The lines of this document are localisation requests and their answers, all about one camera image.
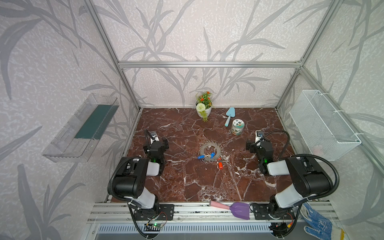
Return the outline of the blue tagged key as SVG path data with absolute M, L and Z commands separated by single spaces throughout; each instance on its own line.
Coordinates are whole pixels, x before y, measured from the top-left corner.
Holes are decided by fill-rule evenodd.
M 197 157 L 197 159 L 198 159 L 198 160 L 202 160 L 202 159 L 213 159 L 215 155 L 216 155 L 215 153 L 211 153 L 211 154 L 209 154 L 209 155 L 201 155 L 201 156 Z

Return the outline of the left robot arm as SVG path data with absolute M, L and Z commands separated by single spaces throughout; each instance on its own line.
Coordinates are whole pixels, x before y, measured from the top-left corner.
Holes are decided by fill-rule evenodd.
M 141 218 L 152 219 L 160 214 L 159 198 L 146 187 L 147 177 L 161 176 L 166 160 L 164 153 L 169 149 L 166 138 L 154 140 L 145 146 L 145 158 L 123 157 L 108 183 L 108 194 L 127 202 Z

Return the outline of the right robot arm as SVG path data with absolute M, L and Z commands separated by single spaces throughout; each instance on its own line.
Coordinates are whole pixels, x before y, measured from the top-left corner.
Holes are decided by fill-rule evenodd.
M 273 161 L 274 149 L 268 141 L 246 141 L 246 150 L 259 160 L 259 170 L 267 176 L 290 176 L 292 184 L 270 197 L 267 204 L 251 204 L 256 220 L 279 220 L 294 207 L 334 193 L 340 185 L 340 175 L 326 159 L 298 154 Z

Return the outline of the teal toy trowel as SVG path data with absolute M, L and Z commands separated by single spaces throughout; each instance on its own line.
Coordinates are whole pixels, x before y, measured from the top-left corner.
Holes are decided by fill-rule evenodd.
M 235 115 L 236 115 L 235 108 L 233 107 L 229 108 L 228 111 L 226 112 L 227 120 L 225 122 L 225 127 L 229 126 L 231 118 L 235 117 Z

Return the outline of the purple toy shovel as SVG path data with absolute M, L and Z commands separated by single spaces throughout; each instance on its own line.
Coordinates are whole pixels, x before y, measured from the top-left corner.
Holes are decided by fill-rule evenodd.
M 234 217 L 249 220 L 250 219 L 250 205 L 247 203 L 233 203 L 231 206 L 218 203 L 215 201 L 210 201 L 210 206 L 220 209 L 225 209 L 231 211 Z

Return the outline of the potted artificial flowers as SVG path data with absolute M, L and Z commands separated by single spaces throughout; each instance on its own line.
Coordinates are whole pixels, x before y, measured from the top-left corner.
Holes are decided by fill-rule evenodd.
M 196 95 L 196 111 L 204 122 L 208 121 L 209 115 L 213 108 L 211 96 L 212 93 L 209 91 Z

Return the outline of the green circuit board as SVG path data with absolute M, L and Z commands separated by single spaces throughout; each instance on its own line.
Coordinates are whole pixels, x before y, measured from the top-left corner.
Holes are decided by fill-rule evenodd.
M 145 231 L 147 232 L 159 232 L 164 228 L 166 222 L 148 222 L 145 224 Z

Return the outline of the blue dotted work glove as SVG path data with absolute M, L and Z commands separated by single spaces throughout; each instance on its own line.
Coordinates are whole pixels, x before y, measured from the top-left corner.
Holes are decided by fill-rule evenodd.
M 303 203 L 301 215 L 308 226 L 304 231 L 319 240 L 344 240 L 345 232 L 343 229 L 334 225 L 328 218 L 325 218 L 318 211 L 314 210 L 308 203 Z

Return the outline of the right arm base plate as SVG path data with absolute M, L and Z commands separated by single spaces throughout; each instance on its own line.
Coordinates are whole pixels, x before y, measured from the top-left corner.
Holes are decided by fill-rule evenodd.
M 294 220 L 293 208 L 283 209 L 277 204 L 257 204 L 251 203 L 250 210 L 254 214 L 255 220 Z

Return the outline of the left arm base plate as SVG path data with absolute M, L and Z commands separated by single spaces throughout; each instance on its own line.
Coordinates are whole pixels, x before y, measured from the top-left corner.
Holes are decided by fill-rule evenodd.
M 171 221 L 174 218 L 175 205 L 174 204 L 160 204 L 157 209 L 140 209 L 134 210 L 134 218 L 136 221 L 145 221 L 150 219 Z

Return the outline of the clear plastic wall shelf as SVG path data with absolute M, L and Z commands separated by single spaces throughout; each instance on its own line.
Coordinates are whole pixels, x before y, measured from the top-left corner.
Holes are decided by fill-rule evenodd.
M 90 94 L 42 155 L 54 163 L 86 163 L 120 104 L 117 97 Z

